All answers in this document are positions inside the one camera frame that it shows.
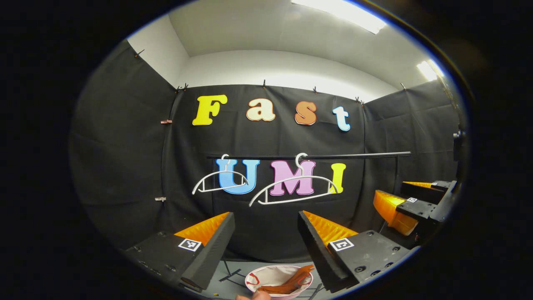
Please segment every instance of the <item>white ceiling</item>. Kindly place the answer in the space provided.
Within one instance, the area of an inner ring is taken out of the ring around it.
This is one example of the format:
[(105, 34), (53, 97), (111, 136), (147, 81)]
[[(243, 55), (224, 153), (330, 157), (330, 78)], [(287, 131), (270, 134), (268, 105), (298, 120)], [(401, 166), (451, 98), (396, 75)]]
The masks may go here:
[(416, 67), (429, 56), (387, 25), (377, 35), (290, 0), (198, 0), (169, 14), (189, 56), (278, 50), (351, 66), (402, 89), (426, 82)]

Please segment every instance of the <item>hand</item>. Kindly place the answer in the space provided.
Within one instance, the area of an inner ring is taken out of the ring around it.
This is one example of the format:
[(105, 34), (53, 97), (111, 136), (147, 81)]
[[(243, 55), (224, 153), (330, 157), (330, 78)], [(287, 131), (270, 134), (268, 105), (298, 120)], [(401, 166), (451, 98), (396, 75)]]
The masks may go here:
[(237, 297), (235, 297), (235, 300), (272, 300), (272, 298), (267, 292), (258, 290), (254, 293), (252, 299), (246, 298), (245, 296), (237, 295)]

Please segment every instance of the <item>orange soft gripper pad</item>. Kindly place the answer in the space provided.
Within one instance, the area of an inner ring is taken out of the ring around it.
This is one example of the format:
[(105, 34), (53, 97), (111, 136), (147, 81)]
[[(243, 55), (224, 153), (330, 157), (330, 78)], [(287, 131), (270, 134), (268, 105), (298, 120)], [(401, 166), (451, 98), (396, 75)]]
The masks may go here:
[(410, 235), (418, 221), (396, 211), (396, 206), (405, 202), (398, 196), (376, 190), (374, 194), (374, 207), (387, 221), (389, 227), (393, 227), (403, 235)]
[(314, 215), (308, 211), (304, 210), (303, 213), (307, 216), (307, 219), (309, 219), (314, 229), (318, 232), (318, 235), (322, 239), (322, 242), (326, 248), (330, 242), (348, 238), (349, 236), (357, 234), (357, 232), (353, 230), (350, 230), (335, 222), (331, 222), (328, 219)]
[(174, 235), (180, 236), (184, 239), (191, 239), (201, 242), (204, 247), (207, 245), (215, 231), (219, 228), (220, 224), (229, 212), (225, 212), (221, 215), (215, 216), (211, 219), (202, 221), (196, 225), (192, 225), (189, 228), (186, 228), (180, 232), (174, 233)]
[(412, 182), (412, 181), (404, 181), (403, 183), (426, 187), (426, 188), (431, 188), (431, 184), (432, 184), (432, 183), (427, 183), (427, 182)]

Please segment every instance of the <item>hanger hook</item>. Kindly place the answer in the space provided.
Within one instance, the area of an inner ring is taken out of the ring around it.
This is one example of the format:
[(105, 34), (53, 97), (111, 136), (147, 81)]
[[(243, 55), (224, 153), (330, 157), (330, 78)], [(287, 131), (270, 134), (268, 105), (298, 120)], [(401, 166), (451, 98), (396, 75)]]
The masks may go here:
[[(224, 155), (220, 158), (220, 160), (224, 160), (224, 157), (226, 157), (226, 156), (229, 157), (228, 154), (224, 154)], [(230, 160), (229, 160), (229, 159), (228, 159), (228, 162), (226, 163), (226, 165), (224, 166), (224, 171), (227, 171), (227, 170), (228, 170), (228, 164), (230, 164)]]
[(300, 153), (296, 156), (296, 159), (295, 159), (295, 162), (296, 162), (296, 166), (298, 167), (298, 169), (302, 170), (302, 175), (303, 175), (303, 167), (300, 165), (300, 163), (298, 162), (300, 160), (300, 158), (302, 156), (307, 156), (307, 154), (305, 153)]

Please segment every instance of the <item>ceiling light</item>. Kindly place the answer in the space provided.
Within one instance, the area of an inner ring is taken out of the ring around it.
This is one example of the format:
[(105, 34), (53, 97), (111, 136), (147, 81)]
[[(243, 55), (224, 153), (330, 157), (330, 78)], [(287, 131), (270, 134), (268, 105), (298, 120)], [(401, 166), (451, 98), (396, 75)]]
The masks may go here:
[(444, 77), (444, 73), (433, 60), (422, 61), (416, 67), (420, 70), (420, 72), (422, 72), (422, 74), (424, 74), (424, 77), (426, 77), (427, 81), (437, 79), (437, 75)]
[(344, 0), (291, 0), (294, 4), (305, 5), (317, 10), (325, 11), (336, 17), (352, 22), (373, 34), (385, 27), (385, 22), (371, 13)]

